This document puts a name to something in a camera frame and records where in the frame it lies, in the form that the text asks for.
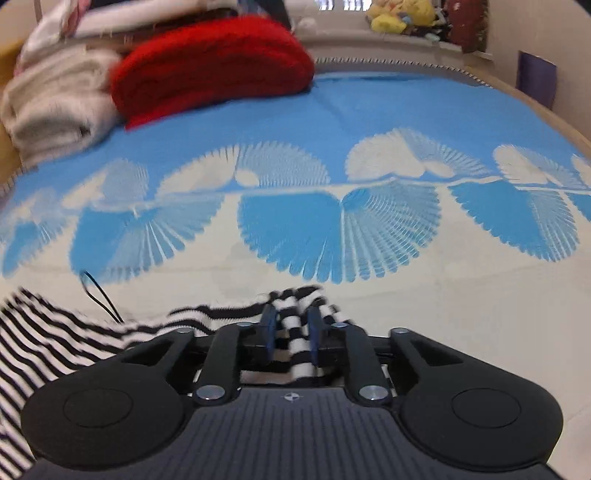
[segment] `pink fabric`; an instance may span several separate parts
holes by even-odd
[[[88,9],[90,8],[90,2],[92,0],[78,0],[78,2],[74,5],[74,9],[68,19],[64,22],[64,25],[61,29],[61,34],[64,37],[71,37],[74,33],[76,33],[76,29],[82,20],[82,17]]]

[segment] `black cable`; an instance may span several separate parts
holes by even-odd
[[[88,291],[88,287],[86,286],[86,282],[85,282],[85,279],[84,279],[85,276],[88,277],[93,284],[95,284],[95,287],[99,289],[99,291],[102,293],[102,295],[104,296],[105,300],[109,303],[109,305],[111,306],[111,308],[113,309],[113,311],[110,311],[104,303],[102,303],[95,296],[93,296],[92,293],[90,293]],[[82,288],[84,289],[84,291],[86,292],[86,294],[97,305],[100,305],[100,307],[102,307],[102,309],[111,316],[111,318],[115,321],[115,323],[120,323],[120,324],[125,323],[123,321],[123,318],[121,318],[121,315],[119,315],[119,312],[117,312],[117,309],[115,308],[115,305],[113,305],[113,302],[111,302],[110,298],[107,296],[107,294],[105,293],[105,291],[100,287],[99,283],[94,279],[94,277],[92,275],[90,275],[86,270],[83,270],[83,271],[80,272],[80,283],[82,283]]]

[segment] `bed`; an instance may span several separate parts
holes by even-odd
[[[544,386],[565,418],[550,463],[587,480],[588,143],[461,68],[316,62],[302,95],[120,128],[18,177],[2,295],[108,322],[88,271],[133,322],[321,284],[372,335],[405,326]]]

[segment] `white fabric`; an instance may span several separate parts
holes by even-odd
[[[103,93],[120,57],[84,47],[64,50],[7,85],[0,119],[28,166],[87,148],[118,122]]]
[[[27,64],[42,49],[58,43],[63,25],[78,0],[62,0],[37,25],[22,47],[19,64]],[[236,0],[136,0],[85,13],[75,38],[95,37],[168,21],[183,15],[218,8],[238,9]]]
[[[59,93],[28,103],[9,133],[28,167],[87,149],[118,123],[111,96]]]

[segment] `black striped cloth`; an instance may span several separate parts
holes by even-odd
[[[13,294],[0,310],[0,479],[18,478],[34,462],[21,433],[20,412],[45,383],[176,328],[190,326],[202,336],[229,323],[257,322],[268,303],[278,312],[272,372],[242,372],[242,382],[304,387],[334,381],[338,372],[323,372],[311,363],[305,312],[316,306],[327,324],[347,320],[317,286],[274,291],[243,306],[185,307],[165,319],[122,325],[69,312],[24,289]]]

